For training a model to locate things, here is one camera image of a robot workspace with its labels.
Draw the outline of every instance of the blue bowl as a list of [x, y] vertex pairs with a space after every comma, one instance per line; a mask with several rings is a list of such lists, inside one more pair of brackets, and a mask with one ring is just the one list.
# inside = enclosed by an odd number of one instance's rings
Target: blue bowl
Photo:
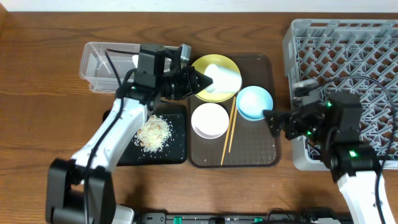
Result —
[[249, 86], [239, 92], [236, 106], [244, 119], [259, 121], [265, 118], [263, 110], [272, 110], [274, 101], [267, 90], [259, 86]]

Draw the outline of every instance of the yellow plate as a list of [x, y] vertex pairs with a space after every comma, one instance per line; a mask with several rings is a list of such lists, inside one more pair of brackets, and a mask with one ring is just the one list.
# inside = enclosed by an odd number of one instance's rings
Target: yellow plate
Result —
[[[192, 66], [194, 66], [198, 72], [204, 74], [207, 66], [209, 66], [212, 63], [241, 74], [238, 66], [231, 59], [216, 54], [203, 56], [198, 60], [196, 60], [192, 64]], [[210, 103], [219, 103], [222, 101], [226, 101], [229, 98], [231, 98], [233, 95], [235, 95], [235, 93], [209, 93], [206, 90], [202, 90], [201, 92], [196, 94], [196, 96], [199, 99]]]

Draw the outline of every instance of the plastic bin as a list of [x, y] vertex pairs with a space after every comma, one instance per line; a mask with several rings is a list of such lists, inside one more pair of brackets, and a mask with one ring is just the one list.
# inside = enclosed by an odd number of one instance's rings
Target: plastic bin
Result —
[[[118, 81], [105, 56], [106, 49], [138, 53], [140, 45], [102, 42], [87, 43], [81, 58], [80, 77], [90, 82], [90, 90], [93, 92], [114, 93], [119, 87]], [[108, 54], [121, 80], [123, 80], [130, 69], [137, 67], [133, 62], [133, 55], [114, 52], [109, 52]], [[165, 70], [168, 70], [169, 67], [170, 59], [167, 58]]]
[[[296, 19], [283, 39], [283, 51], [291, 99], [292, 85], [301, 80], [313, 78], [322, 83], [335, 77], [364, 75], [379, 80], [398, 106], [398, 21]], [[348, 79], [320, 90], [323, 102], [334, 91], [360, 95], [360, 140], [370, 143], [378, 155], [385, 155], [392, 128], [385, 94], [369, 81]], [[292, 140], [292, 147], [296, 168], [327, 170], [305, 136]], [[386, 169], [398, 169], [397, 141], [392, 148]]]

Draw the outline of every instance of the dish rack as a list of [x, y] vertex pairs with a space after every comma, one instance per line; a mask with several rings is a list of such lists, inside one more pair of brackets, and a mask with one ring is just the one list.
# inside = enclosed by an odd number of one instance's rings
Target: dish rack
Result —
[[[312, 78], [322, 84], [331, 78], [362, 75], [381, 82], [398, 106], [398, 21], [296, 19], [283, 39], [283, 51], [291, 100], [292, 85], [299, 81]], [[386, 155], [392, 111], [385, 93], [367, 80], [346, 79], [320, 90], [323, 103], [335, 91], [360, 96], [360, 140], [368, 142], [378, 156]], [[386, 169], [398, 169], [398, 133], [394, 140]], [[292, 147], [296, 168], [327, 170], [305, 136], [294, 139]]]

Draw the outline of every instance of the pile of white rice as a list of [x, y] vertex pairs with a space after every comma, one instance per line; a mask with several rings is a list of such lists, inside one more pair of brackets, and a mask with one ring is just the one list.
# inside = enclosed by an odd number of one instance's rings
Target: pile of white rice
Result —
[[164, 143], [171, 137], [171, 129], [162, 116], [152, 115], [134, 136], [134, 144], [144, 147], [145, 152], [161, 151]]

